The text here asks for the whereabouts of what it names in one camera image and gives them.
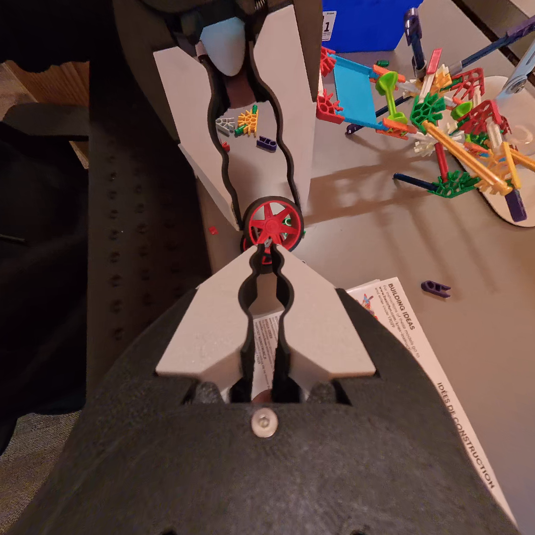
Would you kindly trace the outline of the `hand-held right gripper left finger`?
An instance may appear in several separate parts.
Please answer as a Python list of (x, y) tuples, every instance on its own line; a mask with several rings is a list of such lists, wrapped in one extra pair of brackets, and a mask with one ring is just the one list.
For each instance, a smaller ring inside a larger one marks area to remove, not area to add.
[(257, 299), (262, 247), (253, 245), (199, 285), (156, 366), (231, 390), (234, 402), (250, 402), (255, 365), (251, 305)]

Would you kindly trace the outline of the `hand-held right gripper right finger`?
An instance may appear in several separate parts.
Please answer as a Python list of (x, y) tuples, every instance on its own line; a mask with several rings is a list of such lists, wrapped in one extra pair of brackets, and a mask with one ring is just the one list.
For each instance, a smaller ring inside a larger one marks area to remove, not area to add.
[(287, 250), (272, 250), (277, 277), (278, 345), (271, 397), (274, 403), (299, 402), (317, 383), (369, 377), (376, 373), (342, 298), (358, 304), (345, 291)]

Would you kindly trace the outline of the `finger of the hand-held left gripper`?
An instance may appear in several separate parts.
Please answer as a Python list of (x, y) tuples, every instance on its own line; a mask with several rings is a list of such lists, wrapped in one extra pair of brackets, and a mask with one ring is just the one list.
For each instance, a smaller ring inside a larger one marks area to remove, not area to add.
[(317, 2), (267, 1), (253, 49), (259, 79), (280, 111), (280, 136), (293, 163), (303, 209), (310, 191), (317, 98)]
[(209, 72), (179, 47), (153, 53), (179, 137), (179, 148), (228, 222), (240, 229), (231, 192), (224, 181), (228, 158), (209, 118), (212, 88)]

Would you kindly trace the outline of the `colourful construction toy model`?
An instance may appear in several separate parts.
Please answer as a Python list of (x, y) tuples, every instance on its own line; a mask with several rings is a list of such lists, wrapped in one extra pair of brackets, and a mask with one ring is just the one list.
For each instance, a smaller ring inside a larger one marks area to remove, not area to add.
[(513, 221), (524, 221), (527, 213), (517, 165), (534, 171), (534, 159), (519, 152), (498, 101), (525, 87), (534, 70), (534, 44), (508, 79), (486, 77), (481, 67), (472, 65), (534, 32), (534, 18), (450, 66), (441, 63), (441, 48), (433, 50), (426, 60), (417, 8), (405, 13), (404, 23), (414, 78), (391, 70), (388, 61), (367, 66), (323, 47), (317, 118), (348, 123), (347, 136), (369, 128), (411, 141), (418, 155), (435, 155), (438, 178), (430, 182), (395, 173), (394, 180), (446, 199), (470, 191), (501, 196)]

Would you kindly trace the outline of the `blue plastic bin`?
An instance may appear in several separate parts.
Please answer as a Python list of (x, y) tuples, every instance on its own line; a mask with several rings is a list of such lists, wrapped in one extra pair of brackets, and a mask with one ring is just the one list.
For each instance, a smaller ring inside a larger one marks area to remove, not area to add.
[(336, 52), (394, 50), (405, 35), (405, 13), (422, 3), (323, 1), (323, 46)]

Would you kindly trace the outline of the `yellow fan connector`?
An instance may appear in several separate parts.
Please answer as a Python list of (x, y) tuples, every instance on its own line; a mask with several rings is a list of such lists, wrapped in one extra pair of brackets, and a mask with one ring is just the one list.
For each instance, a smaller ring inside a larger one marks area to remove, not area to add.
[(254, 137), (256, 137), (257, 123), (258, 123), (258, 106), (257, 105), (254, 104), (251, 110), (245, 110), (243, 113), (239, 115), (239, 117), (237, 118), (237, 126), (242, 123), (247, 123), (249, 125), (248, 136), (253, 135)]

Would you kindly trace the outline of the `black perforated chair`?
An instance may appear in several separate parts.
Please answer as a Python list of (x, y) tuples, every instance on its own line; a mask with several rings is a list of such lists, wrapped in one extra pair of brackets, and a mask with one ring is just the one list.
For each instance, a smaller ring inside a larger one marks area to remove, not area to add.
[(122, 56), (90, 66), (87, 379), (211, 275), (196, 180)]

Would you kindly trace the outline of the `white instruction booklet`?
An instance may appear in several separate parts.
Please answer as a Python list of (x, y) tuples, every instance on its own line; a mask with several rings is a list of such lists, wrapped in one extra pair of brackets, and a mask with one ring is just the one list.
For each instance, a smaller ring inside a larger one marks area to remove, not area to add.
[[(493, 498), (518, 526), (490, 462), (478, 440), (451, 382), (442, 369), (407, 295), (397, 277), (354, 287), (347, 293), (376, 318), (411, 352), (433, 382), (449, 412), (470, 460)], [(282, 311), (254, 318), (255, 368), (251, 397), (272, 388), (279, 318)]]

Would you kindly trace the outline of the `white document stand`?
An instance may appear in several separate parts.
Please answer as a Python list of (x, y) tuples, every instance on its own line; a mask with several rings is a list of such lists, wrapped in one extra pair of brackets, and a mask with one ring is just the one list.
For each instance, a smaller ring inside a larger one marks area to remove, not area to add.
[[(455, 3), (491, 42), (504, 37), (508, 30), (534, 18), (534, 1), (455, 1)], [(515, 43), (502, 46), (487, 59), (496, 58), (500, 53), (516, 68), (532, 44), (534, 44), (534, 32)], [(523, 89), (499, 100), (498, 105), (509, 120), (512, 140), (518, 142), (519, 152), (534, 159), (534, 72), (526, 79)], [(534, 172), (521, 165), (517, 165), (517, 171), (522, 181), (520, 194), (527, 219), (514, 222), (504, 197), (488, 193), (484, 193), (483, 197), (491, 209), (507, 223), (532, 228), (534, 227)]]

